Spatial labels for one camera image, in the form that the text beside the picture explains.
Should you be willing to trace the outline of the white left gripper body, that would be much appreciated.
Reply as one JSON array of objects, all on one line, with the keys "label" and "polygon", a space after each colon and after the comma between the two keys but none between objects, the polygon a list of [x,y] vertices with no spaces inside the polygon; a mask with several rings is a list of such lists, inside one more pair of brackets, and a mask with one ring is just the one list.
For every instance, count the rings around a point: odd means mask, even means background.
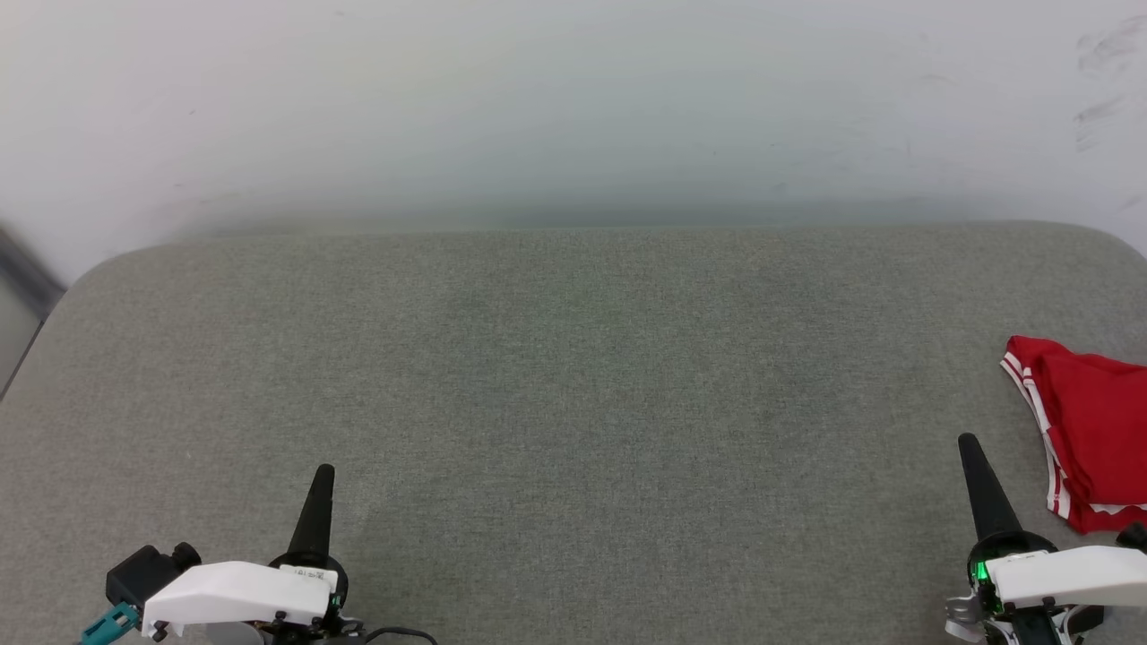
[{"label": "white left gripper body", "polygon": [[141,636],[175,645],[192,629],[210,645],[335,645],[359,640],[348,619],[340,561],[278,555],[271,564],[200,564],[161,589],[141,614]]}]

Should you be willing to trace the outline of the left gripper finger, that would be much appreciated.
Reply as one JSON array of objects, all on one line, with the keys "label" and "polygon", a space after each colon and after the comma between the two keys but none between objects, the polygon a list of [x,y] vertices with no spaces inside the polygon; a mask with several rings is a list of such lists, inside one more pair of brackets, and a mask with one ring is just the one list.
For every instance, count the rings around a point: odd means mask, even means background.
[{"label": "left gripper finger", "polygon": [[331,503],[336,469],[321,464],[313,474],[287,551],[292,558],[331,558]]}]

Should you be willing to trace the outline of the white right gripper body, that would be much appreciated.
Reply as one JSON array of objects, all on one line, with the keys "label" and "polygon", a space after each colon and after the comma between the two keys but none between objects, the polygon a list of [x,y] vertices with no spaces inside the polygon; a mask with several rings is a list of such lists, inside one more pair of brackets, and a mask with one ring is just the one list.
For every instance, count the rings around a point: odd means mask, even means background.
[{"label": "white right gripper body", "polygon": [[974,645],[1082,645],[1113,607],[1147,608],[1147,554],[1134,547],[1056,550],[1029,531],[980,541],[972,593],[945,603],[947,634]]}]

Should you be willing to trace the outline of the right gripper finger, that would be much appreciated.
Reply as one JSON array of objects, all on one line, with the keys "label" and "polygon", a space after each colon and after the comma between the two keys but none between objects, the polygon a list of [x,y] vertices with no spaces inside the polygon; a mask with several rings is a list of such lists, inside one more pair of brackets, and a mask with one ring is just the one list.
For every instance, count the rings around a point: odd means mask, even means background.
[{"label": "right gripper finger", "polygon": [[963,485],[970,498],[972,522],[978,539],[1004,533],[1017,533],[1022,526],[996,477],[980,440],[972,433],[958,437],[958,449],[963,469]]}]

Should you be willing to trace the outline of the red and white garment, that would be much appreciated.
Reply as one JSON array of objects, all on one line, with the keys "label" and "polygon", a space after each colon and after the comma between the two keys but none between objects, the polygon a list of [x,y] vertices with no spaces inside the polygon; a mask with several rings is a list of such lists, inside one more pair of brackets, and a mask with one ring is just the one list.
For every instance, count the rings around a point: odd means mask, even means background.
[{"label": "red and white garment", "polygon": [[1035,417],[1050,513],[1079,534],[1147,527],[1147,365],[1015,335],[1000,366]]}]

